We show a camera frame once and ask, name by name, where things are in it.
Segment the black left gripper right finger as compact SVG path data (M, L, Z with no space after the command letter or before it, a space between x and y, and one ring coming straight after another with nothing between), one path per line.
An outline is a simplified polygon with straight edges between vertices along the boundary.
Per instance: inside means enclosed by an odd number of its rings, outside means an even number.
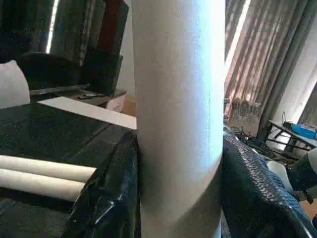
M264 158L223 138L221 206L233 238L315 238L317 230Z

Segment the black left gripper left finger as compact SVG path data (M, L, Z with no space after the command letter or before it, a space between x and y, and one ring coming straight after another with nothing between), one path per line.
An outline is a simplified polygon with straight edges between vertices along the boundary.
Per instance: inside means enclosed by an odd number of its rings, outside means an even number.
M128 131L84 185L62 237L132 238L138 213L138 142Z

